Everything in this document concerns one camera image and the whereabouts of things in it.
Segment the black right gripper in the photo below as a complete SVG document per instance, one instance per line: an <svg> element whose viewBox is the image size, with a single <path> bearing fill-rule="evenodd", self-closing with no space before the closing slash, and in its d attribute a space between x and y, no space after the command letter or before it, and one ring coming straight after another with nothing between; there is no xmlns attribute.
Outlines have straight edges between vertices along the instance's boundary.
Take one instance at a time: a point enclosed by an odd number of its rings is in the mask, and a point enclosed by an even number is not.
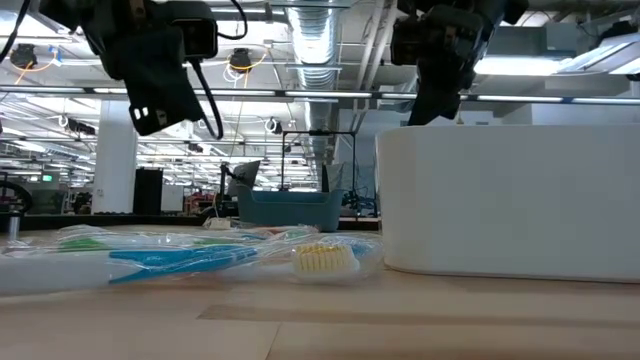
<svg viewBox="0 0 640 360"><path fill-rule="evenodd" d="M438 2L421 16L421 85L409 125L427 125L437 117L455 118L459 91L471 87L475 66L500 23L498 1Z"/></svg>

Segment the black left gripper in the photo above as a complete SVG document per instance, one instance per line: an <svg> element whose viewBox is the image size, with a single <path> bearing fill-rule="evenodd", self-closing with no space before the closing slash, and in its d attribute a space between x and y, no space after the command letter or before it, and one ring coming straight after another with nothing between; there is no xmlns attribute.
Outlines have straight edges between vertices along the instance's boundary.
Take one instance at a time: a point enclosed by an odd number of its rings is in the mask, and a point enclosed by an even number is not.
<svg viewBox="0 0 640 360"><path fill-rule="evenodd" d="M188 79L181 30L171 24L167 2L151 0L43 0L39 12L80 29L106 73L124 80L137 133L152 135L184 120L204 118ZM152 65L177 66L135 70Z"/></svg>

